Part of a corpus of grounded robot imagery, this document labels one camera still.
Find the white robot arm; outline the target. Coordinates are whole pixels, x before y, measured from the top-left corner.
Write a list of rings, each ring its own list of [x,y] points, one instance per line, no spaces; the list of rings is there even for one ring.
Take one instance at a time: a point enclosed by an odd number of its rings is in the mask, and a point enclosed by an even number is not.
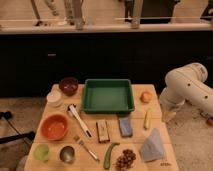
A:
[[[166,87],[159,96],[162,121],[170,121],[188,100],[213,118],[213,88],[205,84],[208,71],[201,63],[190,63],[169,71],[165,76]]]

